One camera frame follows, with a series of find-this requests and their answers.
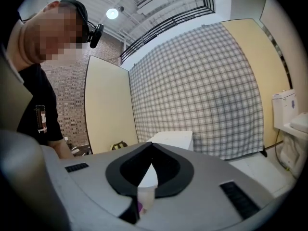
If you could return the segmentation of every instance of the purple object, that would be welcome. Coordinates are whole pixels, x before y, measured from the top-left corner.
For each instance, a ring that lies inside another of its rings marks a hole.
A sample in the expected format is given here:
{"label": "purple object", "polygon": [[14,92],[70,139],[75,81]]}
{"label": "purple object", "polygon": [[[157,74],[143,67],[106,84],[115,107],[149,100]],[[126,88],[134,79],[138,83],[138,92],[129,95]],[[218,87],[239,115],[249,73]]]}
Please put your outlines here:
{"label": "purple object", "polygon": [[138,212],[140,212],[142,209],[142,204],[137,201],[137,205],[138,205]]}

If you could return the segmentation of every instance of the white ceiling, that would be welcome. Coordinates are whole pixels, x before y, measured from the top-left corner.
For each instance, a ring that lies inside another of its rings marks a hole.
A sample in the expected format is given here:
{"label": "white ceiling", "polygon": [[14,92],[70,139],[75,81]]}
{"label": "white ceiling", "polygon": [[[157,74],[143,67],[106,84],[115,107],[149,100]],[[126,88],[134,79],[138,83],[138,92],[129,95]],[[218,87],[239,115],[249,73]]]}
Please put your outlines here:
{"label": "white ceiling", "polygon": [[[138,14],[136,6],[142,0],[79,0],[88,11],[89,20],[94,24],[103,23],[105,32],[113,35],[127,44],[133,43],[137,38],[158,23],[180,12],[202,6],[202,0],[167,0],[168,3],[154,9],[149,14]],[[110,8],[124,7],[124,11],[114,19],[108,19],[106,11]]]}

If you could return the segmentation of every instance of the white toilet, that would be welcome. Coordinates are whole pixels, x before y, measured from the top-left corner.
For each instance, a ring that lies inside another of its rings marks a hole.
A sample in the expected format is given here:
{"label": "white toilet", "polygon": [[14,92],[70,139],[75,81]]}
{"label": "white toilet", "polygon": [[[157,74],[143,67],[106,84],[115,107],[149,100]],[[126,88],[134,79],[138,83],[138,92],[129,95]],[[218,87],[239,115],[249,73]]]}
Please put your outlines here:
{"label": "white toilet", "polygon": [[308,113],[298,114],[294,90],[277,93],[272,97],[274,127],[283,132],[280,160],[298,177],[308,153]]}

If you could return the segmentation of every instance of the man's ear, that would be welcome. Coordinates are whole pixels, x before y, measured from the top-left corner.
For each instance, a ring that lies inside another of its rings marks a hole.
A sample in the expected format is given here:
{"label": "man's ear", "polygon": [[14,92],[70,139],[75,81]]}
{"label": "man's ear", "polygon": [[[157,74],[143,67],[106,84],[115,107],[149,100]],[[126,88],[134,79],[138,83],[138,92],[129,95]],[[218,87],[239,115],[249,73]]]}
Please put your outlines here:
{"label": "man's ear", "polygon": [[59,4],[60,4],[59,1],[53,1],[53,2],[51,2],[49,4],[47,4],[46,7],[43,9],[43,12],[46,12],[47,10],[51,10],[53,8],[56,8],[56,7],[59,6]]}

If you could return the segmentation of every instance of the toilet tank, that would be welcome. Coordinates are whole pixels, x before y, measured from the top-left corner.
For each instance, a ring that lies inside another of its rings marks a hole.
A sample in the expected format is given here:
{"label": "toilet tank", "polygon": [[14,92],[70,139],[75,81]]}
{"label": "toilet tank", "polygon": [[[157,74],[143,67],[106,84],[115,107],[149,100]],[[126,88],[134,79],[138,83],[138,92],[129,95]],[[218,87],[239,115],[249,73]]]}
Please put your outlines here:
{"label": "toilet tank", "polygon": [[293,89],[274,94],[272,102],[275,128],[282,129],[298,115],[297,98]]}

